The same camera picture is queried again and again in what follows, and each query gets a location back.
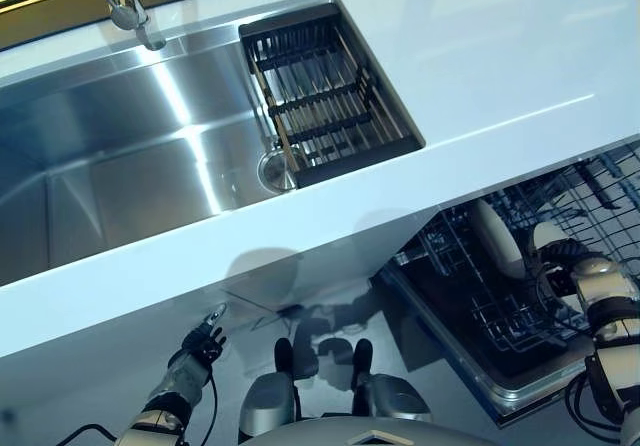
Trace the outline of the robot right hand dark glove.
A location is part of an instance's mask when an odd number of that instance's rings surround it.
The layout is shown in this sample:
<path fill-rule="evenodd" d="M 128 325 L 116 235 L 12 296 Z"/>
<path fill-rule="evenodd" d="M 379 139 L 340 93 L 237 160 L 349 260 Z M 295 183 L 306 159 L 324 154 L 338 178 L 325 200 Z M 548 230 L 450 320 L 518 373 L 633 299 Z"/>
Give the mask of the robot right hand dark glove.
<path fill-rule="evenodd" d="M 551 288 L 556 295 L 565 296 L 576 292 L 572 277 L 574 269 L 581 262 L 590 260 L 597 254 L 573 238 L 564 238 L 541 246 L 534 245 L 532 256 L 536 275 L 551 274 Z"/>

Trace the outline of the robot left hand dark glove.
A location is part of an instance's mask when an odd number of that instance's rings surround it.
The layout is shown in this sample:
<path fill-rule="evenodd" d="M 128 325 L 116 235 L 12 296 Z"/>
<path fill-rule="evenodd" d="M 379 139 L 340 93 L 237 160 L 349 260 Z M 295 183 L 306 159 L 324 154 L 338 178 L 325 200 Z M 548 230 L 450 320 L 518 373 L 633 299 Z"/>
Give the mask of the robot left hand dark glove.
<path fill-rule="evenodd" d="M 226 337 L 219 325 L 227 310 L 226 303 L 217 305 L 182 342 L 182 349 L 191 354 L 204 367 L 210 367 L 222 354 Z"/>

